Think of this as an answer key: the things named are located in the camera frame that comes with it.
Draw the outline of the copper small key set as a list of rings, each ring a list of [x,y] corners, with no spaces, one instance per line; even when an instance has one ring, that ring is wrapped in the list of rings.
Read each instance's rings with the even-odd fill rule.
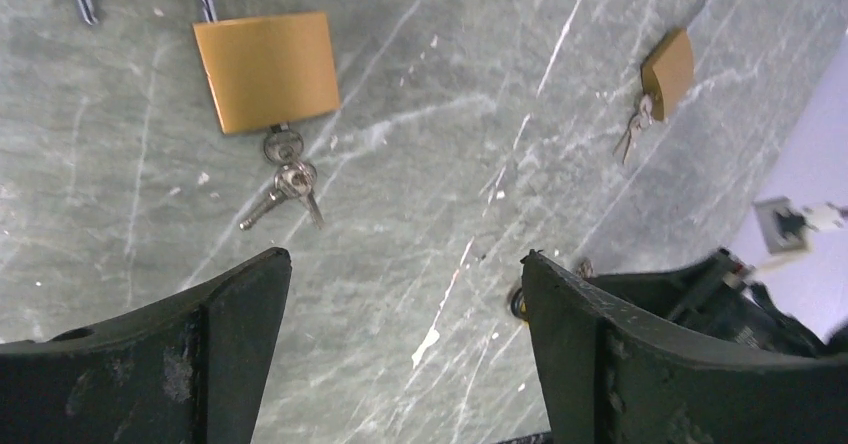
[[[580,260],[575,268],[575,274],[582,279],[594,277],[595,272],[592,261],[588,258]]]

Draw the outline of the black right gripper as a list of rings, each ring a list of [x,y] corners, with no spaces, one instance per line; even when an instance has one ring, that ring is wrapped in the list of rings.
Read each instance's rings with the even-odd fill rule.
[[[775,305],[767,287],[720,248],[689,266],[597,274],[589,283],[666,321],[700,334],[770,352],[822,357],[829,346]]]

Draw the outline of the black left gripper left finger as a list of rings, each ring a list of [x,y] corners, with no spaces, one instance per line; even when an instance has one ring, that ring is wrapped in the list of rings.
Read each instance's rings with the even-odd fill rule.
[[[4,344],[2,441],[250,442],[291,272],[271,248],[115,318]]]

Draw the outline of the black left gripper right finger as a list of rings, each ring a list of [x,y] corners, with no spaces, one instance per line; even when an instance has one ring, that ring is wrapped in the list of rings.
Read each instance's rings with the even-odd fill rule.
[[[803,357],[723,341],[533,251],[522,261],[554,443],[843,443],[847,332]]]

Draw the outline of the large brass padlock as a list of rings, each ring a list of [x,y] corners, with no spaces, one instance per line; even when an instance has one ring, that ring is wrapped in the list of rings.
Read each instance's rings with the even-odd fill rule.
[[[641,65],[643,96],[648,98],[648,115],[664,121],[676,110],[693,86],[695,56],[689,29],[711,0],[699,0],[682,26],[667,32]]]

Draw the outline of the silver keys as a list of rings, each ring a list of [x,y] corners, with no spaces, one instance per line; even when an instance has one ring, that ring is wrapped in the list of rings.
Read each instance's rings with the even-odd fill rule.
[[[628,159],[634,139],[637,135],[649,128],[654,123],[653,116],[654,100],[650,94],[644,94],[637,102],[636,110],[631,116],[622,136],[614,147],[613,152],[621,152],[621,164],[624,165]]]

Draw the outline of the small brass padlock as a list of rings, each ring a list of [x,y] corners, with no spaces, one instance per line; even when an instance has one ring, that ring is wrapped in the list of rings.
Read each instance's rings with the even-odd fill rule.
[[[221,19],[194,0],[195,48],[220,130],[269,129],[342,107],[330,21],[322,11]]]

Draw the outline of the yellow padlock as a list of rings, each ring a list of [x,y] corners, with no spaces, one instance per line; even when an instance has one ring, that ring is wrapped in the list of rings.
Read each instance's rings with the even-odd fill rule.
[[[522,286],[512,290],[508,299],[508,309],[511,315],[523,323],[528,322],[527,305]]]

